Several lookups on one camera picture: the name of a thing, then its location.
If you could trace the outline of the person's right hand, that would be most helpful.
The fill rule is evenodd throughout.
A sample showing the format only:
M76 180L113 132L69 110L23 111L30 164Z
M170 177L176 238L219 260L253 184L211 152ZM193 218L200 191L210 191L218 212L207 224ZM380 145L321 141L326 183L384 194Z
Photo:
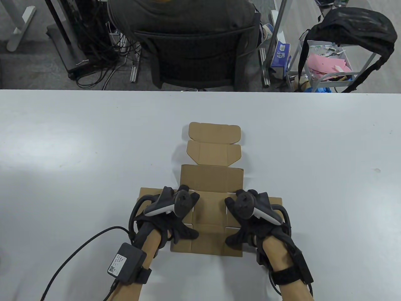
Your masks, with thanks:
M235 248L247 243L260 248L268 236L277 239L292 236L286 209L282 205L271 204L267 192L240 189L235 195L236 199L227 197L224 202L240 229L225 239L226 245Z

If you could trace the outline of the person's left hand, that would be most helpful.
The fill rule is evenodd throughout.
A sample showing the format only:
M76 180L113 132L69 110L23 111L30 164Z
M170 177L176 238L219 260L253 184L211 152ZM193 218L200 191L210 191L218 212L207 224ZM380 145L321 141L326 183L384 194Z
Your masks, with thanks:
M190 193L187 185L179 186L175 192L171 187L165 186L161 194L152 201L135 220L152 224L162 235L159 248L163 248L166 241L173 240L177 244L179 240L195 240L199 232L189 228L183 219L192 212L200 195Z

